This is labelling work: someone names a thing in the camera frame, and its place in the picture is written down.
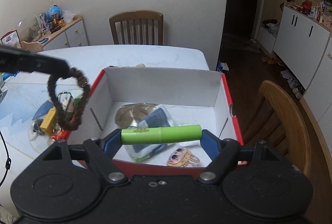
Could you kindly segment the blue globe toy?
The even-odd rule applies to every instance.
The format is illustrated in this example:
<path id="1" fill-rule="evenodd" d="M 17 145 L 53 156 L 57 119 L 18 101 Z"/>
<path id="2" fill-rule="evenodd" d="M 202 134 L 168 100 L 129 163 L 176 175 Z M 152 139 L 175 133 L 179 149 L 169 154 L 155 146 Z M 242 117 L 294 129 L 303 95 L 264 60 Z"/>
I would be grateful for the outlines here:
<path id="1" fill-rule="evenodd" d="M 52 6 L 47 12 L 47 20 L 51 21 L 54 18 L 61 17 L 61 10 L 57 5 Z"/>

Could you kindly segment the red white cardboard box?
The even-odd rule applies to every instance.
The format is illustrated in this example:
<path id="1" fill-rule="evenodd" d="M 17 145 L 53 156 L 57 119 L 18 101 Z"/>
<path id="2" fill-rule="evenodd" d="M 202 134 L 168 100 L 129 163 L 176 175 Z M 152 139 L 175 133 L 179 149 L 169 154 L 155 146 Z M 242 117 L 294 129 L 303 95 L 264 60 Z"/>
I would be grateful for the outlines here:
<path id="1" fill-rule="evenodd" d="M 92 84 L 80 127 L 68 134 L 71 145 L 102 139 L 117 128 L 199 125 L 219 139 L 241 141 L 232 99 L 223 74 L 177 68 L 108 67 Z M 212 160 L 210 145 L 171 141 L 124 145 L 113 162 L 127 175 L 196 176 Z"/>

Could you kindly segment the yellow small box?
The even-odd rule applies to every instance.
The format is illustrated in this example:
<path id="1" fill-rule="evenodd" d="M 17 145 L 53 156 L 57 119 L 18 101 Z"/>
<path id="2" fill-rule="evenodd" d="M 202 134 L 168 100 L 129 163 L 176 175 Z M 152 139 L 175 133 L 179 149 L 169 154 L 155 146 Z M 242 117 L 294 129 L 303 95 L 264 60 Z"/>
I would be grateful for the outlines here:
<path id="1" fill-rule="evenodd" d="M 49 109 L 48 113 L 44 117 L 42 123 L 40 124 L 41 130 L 52 136 L 54 134 L 54 128 L 57 123 L 57 110 L 55 108 Z"/>

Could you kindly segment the small blue box on floor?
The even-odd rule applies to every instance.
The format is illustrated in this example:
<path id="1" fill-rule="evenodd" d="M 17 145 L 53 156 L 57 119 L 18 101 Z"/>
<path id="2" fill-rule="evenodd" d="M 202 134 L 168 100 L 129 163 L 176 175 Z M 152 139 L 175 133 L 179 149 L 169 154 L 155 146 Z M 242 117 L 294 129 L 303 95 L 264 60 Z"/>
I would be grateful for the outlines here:
<path id="1" fill-rule="evenodd" d="M 227 74 L 229 72 L 229 67 L 226 63 L 218 61 L 216 71 Z"/>

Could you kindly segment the gold foil packet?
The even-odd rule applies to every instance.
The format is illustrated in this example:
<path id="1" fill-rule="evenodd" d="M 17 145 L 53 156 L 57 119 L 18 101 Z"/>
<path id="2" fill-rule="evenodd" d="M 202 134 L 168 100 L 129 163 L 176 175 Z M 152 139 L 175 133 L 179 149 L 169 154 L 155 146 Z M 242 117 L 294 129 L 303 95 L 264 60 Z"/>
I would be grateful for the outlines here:
<path id="1" fill-rule="evenodd" d="M 154 103 L 133 103 L 121 106 L 115 115 L 115 124 L 121 128 L 136 128 L 151 112 L 156 109 Z"/>

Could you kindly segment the white wall cabinets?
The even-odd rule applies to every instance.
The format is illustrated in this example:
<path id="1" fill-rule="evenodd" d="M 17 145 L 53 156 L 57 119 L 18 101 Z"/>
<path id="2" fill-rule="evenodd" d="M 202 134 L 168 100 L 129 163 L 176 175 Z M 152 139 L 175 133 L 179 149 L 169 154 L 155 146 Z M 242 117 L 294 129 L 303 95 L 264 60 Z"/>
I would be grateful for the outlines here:
<path id="1" fill-rule="evenodd" d="M 331 0 L 261 0 L 257 37 L 298 80 L 319 121 L 331 109 Z"/>

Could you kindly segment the blue white packet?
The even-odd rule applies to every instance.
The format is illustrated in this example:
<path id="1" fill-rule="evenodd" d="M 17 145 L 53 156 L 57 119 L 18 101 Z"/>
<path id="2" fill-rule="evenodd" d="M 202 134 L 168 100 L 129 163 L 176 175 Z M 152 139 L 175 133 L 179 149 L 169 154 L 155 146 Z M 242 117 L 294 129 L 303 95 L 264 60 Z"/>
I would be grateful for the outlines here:
<path id="1" fill-rule="evenodd" d="M 135 162 L 154 157 L 166 149 L 169 144 L 162 138 L 162 129 L 177 126 L 167 108 L 152 103 L 135 103 L 128 105 L 126 115 L 128 129 L 138 134 L 133 145 L 126 145 L 126 151 Z"/>

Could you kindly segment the dark wooden chair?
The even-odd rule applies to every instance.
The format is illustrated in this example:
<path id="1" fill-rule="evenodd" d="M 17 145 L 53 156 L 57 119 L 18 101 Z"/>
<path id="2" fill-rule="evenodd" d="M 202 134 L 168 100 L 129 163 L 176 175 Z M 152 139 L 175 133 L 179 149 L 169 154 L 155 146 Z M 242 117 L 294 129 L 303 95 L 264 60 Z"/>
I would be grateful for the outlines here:
<path id="1" fill-rule="evenodd" d="M 163 45 L 164 17 L 152 10 L 126 11 L 109 18 L 114 44 Z"/>

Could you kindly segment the green white plush charm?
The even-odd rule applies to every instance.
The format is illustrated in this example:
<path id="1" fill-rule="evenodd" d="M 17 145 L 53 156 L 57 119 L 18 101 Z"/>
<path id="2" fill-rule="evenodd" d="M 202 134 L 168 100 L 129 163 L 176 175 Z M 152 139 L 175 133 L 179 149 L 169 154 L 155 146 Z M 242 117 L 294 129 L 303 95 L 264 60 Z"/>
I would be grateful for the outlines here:
<path id="1" fill-rule="evenodd" d="M 62 106 L 67 121 L 72 120 L 75 109 L 77 108 L 78 102 L 82 96 L 83 94 L 79 94 L 77 90 L 58 93 L 57 99 Z"/>

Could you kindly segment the white sideboard cabinet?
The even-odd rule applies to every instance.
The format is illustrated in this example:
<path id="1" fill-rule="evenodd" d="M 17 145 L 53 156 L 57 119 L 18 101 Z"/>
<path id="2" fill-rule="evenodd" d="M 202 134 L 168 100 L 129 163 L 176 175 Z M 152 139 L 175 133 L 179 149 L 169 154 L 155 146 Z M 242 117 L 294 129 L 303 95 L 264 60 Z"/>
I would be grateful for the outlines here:
<path id="1" fill-rule="evenodd" d="M 75 15 L 73 20 L 55 33 L 48 33 L 42 39 L 47 38 L 44 43 L 21 42 L 24 50 L 31 52 L 49 51 L 54 49 L 84 47 L 89 45 L 85 31 L 84 20 L 81 15 Z"/>

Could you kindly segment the cartoon girl sticker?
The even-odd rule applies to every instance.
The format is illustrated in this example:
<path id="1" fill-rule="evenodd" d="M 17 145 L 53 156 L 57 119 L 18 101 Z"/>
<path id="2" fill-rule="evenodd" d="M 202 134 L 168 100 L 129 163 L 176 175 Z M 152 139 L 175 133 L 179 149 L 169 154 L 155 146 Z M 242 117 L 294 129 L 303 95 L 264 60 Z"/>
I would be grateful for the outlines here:
<path id="1" fill-rule="evenodd" d="M 167 166 L 173 168 L 194 168 L 200 163 L 188 148 L 177 148 L 167 160 Z"/>

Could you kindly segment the light wooden chair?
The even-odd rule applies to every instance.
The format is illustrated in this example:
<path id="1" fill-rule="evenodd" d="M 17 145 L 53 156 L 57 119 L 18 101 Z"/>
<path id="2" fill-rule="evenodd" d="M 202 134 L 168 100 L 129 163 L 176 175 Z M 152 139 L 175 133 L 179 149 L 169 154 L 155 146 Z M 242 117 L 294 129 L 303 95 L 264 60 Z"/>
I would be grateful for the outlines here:
<path id="1" fill-rule="evenodd" d="M 261 83 L 241 133 L 245 145 L 265 141 L 310 176 L 311 145 L 306 124 L 296 103 L 276 83 Z"/>

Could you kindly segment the green tube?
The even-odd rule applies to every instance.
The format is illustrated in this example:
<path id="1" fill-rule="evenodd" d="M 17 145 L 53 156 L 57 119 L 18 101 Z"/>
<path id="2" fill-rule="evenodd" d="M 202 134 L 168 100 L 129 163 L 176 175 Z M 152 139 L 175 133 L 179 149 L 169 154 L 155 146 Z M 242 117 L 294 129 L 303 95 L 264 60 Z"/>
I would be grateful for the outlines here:
<path id="1" fill-rule="evenodd" d="M 133 128 L 121 131 L 121 140 L 124 145 L 171 144 L 200 140 L 202 129 L 200 125 Z"/>

